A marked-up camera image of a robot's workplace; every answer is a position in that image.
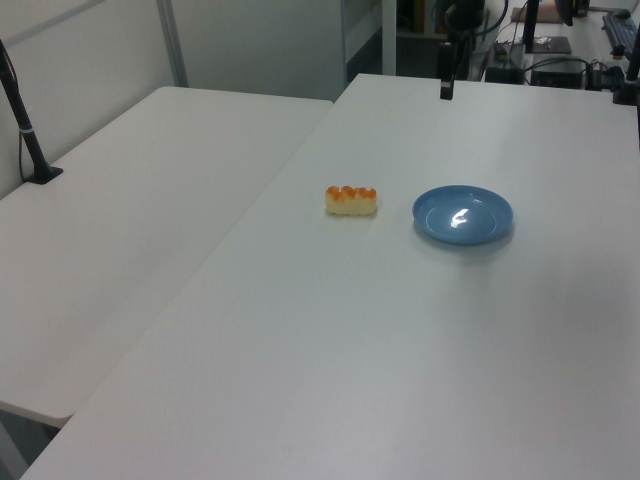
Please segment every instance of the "plate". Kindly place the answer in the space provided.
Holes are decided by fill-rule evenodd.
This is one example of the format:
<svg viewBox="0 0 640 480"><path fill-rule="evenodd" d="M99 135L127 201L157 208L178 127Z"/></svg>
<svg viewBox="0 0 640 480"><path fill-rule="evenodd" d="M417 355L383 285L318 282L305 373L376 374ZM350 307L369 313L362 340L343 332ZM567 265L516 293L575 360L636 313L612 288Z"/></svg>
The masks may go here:
<svg viewBox="0 0 640 480"><path fill-rule="evenodd" d="M423 193L413 204L413 219L427 235L446 243L478 245L509 231L511 205L497 193L450 185Z"/></svg>

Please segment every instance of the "table surface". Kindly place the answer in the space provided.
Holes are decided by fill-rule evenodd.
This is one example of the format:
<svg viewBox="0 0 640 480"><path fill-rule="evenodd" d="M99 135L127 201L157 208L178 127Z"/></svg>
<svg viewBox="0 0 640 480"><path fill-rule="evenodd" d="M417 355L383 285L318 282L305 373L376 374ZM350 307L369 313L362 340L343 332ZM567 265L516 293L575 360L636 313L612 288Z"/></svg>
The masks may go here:
<svg viewBox="0 0 640 480"><path fill-rule="evenodd" d="M61 426L331 107L163 88L0 202L0 408Z"/></svg>
<svg viewBox="0 0 640 480"><path fill-rule="evenodd" d="M359 76L24 480L636 480L635 109L439 86ZM331 184L377 215L326 214ZM447 184L512 233L419 234Z"/></svg>

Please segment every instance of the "black microphone stand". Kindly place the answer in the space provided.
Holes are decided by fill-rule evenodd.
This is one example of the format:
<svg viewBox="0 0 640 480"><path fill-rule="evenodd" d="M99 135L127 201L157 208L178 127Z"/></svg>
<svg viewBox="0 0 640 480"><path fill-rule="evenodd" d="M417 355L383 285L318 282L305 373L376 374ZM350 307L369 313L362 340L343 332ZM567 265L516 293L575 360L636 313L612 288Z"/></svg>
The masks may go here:
<svg viewBox="0 0 640 480"><path fill-rule="evenodd" d="M31 120L27 115L27 110L24 108L22 97L18 91L18 82L14 77L11 63L7 51L0 40L0 80L2 86L7 94L7 99L13 110L13 114L18 122L18 128L20 129L20 135L24 138L24 143L27 145L31 160L33 161L33 175L26 178L26 182L37 183L38 185L44 185L50 180L54 179L62 173L61 168L52 167L44 159L40 144L36 137L36 133L33 131Z"/></svg>

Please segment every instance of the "keyboard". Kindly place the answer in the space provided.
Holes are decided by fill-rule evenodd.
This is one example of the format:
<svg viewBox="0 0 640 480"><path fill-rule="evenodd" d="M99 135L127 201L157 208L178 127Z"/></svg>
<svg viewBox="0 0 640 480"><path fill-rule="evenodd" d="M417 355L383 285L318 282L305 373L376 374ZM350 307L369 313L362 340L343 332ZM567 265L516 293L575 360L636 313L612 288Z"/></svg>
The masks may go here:
<svg viewBox="0 0 640 480"><path fill-rule="evenodd" d="M616 18L613 15L602 17L604 21L604 31L607 32L611 47L624 45L624 56L631 60L633 45L636 42L638 27L630 18Z"/></svg>

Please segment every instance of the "white wall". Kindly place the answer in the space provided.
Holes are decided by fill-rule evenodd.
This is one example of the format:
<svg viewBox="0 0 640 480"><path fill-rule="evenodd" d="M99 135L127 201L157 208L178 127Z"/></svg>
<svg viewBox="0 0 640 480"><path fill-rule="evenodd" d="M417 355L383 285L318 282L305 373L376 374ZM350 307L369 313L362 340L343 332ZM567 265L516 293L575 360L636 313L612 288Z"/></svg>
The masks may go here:
<svg viewBox="0 0 640 480"><path fill-rule="evenodd" d="M347 61L382 26L380 0L345 0L344 31Z"/></svg>
<svg viewBox="0 0 640 480"><path fill-rule="evenodd" d="M342 0L173 0L189 86L336 100Z"/></svg>
<svg viewBox="0 0 640 480"><path fill-rule="evenodd" d="M156 0L106 0L8 52L50 163L156 88L173 85ZM20 184L17 156L18 128L3 91L0 198Z"/></svg>

